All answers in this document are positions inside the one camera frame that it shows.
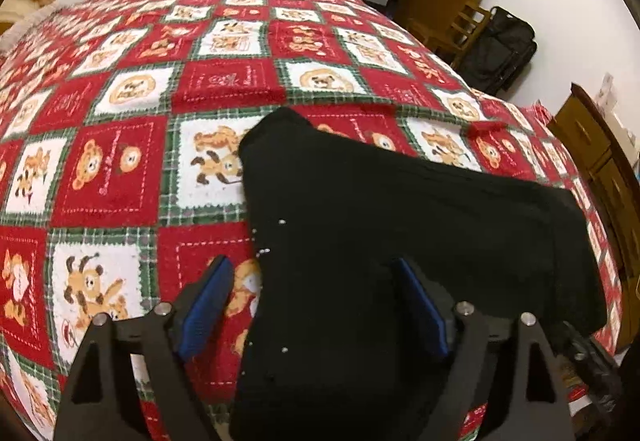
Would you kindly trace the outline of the black pants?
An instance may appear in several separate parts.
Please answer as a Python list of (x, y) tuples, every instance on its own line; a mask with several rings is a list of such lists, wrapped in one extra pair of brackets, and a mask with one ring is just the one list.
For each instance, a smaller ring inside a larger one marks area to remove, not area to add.
[(235, 440), (413, 440), (448, 365), (408, 268), (491, 317), (606, 322), (574, 195), (390, 152), (282, 108), (241, 141), (262, 271)]

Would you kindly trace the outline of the red patchwork bear quilt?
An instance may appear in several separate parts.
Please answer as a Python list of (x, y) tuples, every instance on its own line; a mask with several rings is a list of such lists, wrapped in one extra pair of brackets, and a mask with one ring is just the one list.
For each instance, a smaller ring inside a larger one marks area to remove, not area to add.
[(567, 149), (397, 24), (361, 0), (87, 0), (1, 60), (1, 389), (37, 439), (91, 319), (140, 317), (220, 254), (230, 302), (189, 373), (213, 412), (230, 402), (260, 294), (238, 149), (285, 104), (335, 135), (572, 191), (613, 351), (620, 281)]

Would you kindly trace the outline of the brown wooden dresser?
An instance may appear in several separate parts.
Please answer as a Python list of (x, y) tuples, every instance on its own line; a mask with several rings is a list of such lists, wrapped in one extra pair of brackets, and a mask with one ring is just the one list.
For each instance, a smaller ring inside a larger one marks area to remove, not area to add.
[(549, 123), (594, 197), (622, 291), (620, 328), (613, 351), (630, 346), (639, 331), (639, 183), (614, 132), (581, 86)]

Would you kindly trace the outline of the red bag on floor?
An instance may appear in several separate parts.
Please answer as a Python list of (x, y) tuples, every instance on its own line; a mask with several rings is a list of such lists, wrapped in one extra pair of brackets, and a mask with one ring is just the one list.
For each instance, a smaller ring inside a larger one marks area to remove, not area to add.
[(544, 127), (547, 127), (548, 123), (550, 123), (553, 118), (552, 113), (542, 104), (540, 100), (536, 100), (531, 105), (524, 106), (523, 111), (528, 117), (535, 118), (535, 120), (537, 120), (537, 122)]

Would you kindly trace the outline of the items on dresser top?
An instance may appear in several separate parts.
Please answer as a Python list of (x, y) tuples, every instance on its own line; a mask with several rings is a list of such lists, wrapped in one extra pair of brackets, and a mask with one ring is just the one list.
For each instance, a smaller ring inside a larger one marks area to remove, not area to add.
[(601, 87), (594, 97), (598, 111), (604, 117), (608, 128), (613, 132), (614, 138), (625, 153), (631, 165), (639, 159), (639, 137), (623, 121), (622, 105), (618, 102), (617, 90), (614, 86), (614, 77), (606, 72), (602, 79)]

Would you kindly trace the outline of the wooden chair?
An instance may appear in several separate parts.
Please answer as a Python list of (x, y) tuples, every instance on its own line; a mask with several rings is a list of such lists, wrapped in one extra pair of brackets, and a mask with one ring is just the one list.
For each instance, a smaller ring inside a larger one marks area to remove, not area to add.
[(425, 24), (410, 19), (408, 32), (456, 70), (491, 21), (491, 17), (490, 10), (468, 0), (446, 30), (436, 32)]

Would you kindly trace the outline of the black bag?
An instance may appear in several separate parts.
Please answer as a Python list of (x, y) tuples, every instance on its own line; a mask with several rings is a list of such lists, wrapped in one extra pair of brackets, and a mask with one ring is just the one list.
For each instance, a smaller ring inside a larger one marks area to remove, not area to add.
[(454, 70), (470, 88), (495, 96), (511, 88), (538, 46), (528, 22), (498, 6), (489, 13), (488, 24)]

